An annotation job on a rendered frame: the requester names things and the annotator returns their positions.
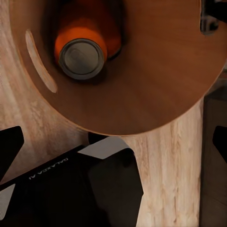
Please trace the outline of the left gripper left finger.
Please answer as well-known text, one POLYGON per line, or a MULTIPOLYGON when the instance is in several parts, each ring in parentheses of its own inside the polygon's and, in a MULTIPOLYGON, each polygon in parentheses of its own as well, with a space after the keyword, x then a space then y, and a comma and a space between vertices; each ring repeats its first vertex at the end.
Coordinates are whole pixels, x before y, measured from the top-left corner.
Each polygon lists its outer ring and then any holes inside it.
POLYGON ((0 182, 24 144, 20 126, 0 131, 0 182))

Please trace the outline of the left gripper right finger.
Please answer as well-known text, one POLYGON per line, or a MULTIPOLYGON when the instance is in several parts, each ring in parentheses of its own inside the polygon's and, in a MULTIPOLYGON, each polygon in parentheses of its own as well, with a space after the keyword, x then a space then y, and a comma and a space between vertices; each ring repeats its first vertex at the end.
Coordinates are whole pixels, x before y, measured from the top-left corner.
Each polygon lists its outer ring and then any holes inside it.
POLYGON ((214 131, 212 142, 227 162, 227 127, 218 125, 214 131))

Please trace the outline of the trash can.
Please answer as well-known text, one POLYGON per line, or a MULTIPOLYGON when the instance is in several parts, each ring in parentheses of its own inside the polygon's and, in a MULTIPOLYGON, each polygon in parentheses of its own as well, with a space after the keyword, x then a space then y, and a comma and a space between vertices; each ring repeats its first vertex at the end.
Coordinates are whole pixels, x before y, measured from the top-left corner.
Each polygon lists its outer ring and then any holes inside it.
MULTIPOLYGON (((227 23, 201 33, 201 0, 102 0, 121 35, 120 50, 89 79, 54 61, 52 22, 61 0, 9 0, 14 46, 32 87, 60 117, 88 132, 136 136, 193 108, 227 64, 227 23), (50 90, 26 45, 29 32, 50 90)), ((222 3, 227 0, 222 0, 222 3)))

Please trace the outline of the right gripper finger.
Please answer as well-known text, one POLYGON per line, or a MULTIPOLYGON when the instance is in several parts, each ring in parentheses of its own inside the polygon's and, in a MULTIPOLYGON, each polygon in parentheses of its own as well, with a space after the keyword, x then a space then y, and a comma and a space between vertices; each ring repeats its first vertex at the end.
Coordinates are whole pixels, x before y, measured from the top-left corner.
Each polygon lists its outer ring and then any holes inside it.
POLYGON ((212 3, 210 15, 227 23, 227 2, 212 3))

